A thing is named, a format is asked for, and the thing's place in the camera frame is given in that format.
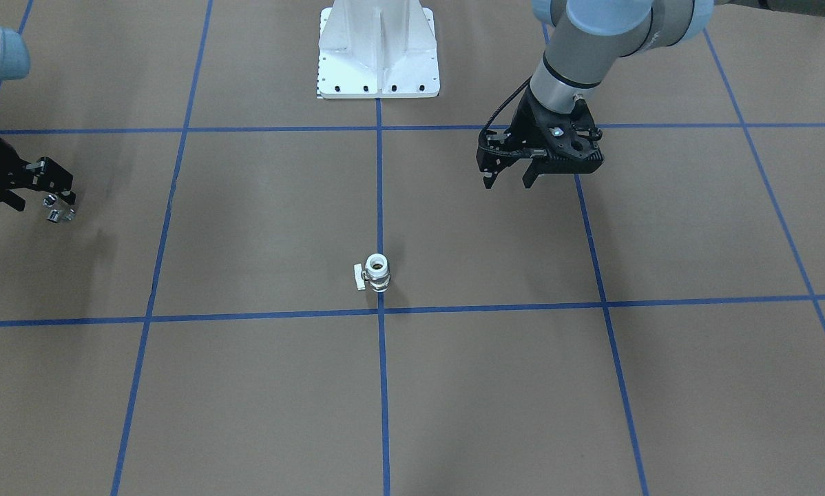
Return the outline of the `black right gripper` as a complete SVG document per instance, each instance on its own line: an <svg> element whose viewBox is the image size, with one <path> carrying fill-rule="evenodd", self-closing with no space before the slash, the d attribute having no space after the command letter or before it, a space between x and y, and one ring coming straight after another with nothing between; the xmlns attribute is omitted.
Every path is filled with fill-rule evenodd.
<svg viewBox="0 0 825 496"><path fill-rule="evenodd" d="M25 211L25 198L14 191L31 189L53 194L56 201L75 206L76 192L73 192L72 183L72 173L50 157L26 161L11 144L0 137L0 203L15 211Z"/></svg>

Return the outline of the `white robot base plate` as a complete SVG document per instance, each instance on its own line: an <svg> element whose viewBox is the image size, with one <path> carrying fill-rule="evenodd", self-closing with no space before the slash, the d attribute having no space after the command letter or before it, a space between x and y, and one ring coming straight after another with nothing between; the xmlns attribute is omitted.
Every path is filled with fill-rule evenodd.
<svg viewBox="0 0 825 496"><path fill-rule="evenodd" d="M435 14L419 1L335 1L321 10L316 95L427 99L440 94Z"/></svg>

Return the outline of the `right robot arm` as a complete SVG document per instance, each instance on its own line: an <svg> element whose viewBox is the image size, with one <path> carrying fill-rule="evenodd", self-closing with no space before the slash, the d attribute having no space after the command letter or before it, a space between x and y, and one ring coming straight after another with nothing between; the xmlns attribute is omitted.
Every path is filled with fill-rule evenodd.
<svg viewBox="0 0 825 496"><path fill-rule="evenodd" d="M541 62L514 91L509 131L484 125L477 163L485 187L516 161L530 159L526 187L542 174L592 173L604 161L587 100L618 59L670 47L705 31L718 1L534 1L533 14L554 28ZM336 1L322 12L320 98L432 97L437 34L418 1ZM20 189L45 192L50 222L74 217L73 175L50 157L22 159L0 137L0 204L24 211Z"/></svg>

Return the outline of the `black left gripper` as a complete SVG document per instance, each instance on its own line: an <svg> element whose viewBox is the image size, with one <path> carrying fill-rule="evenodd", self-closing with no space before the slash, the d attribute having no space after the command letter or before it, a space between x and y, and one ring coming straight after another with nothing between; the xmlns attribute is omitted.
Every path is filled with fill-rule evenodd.
<svg viewBox="0 0 825 496"><path fill-rule="evenodd" d="M531 189L545 174L591 174L604 163L603 132L596 125L587 100L575 98L567 114L543 106L531 91L524 91L510 126L503 132L481 129L477 141L477 166L487 189L507 167L529 161L523 186Z"/></svg>

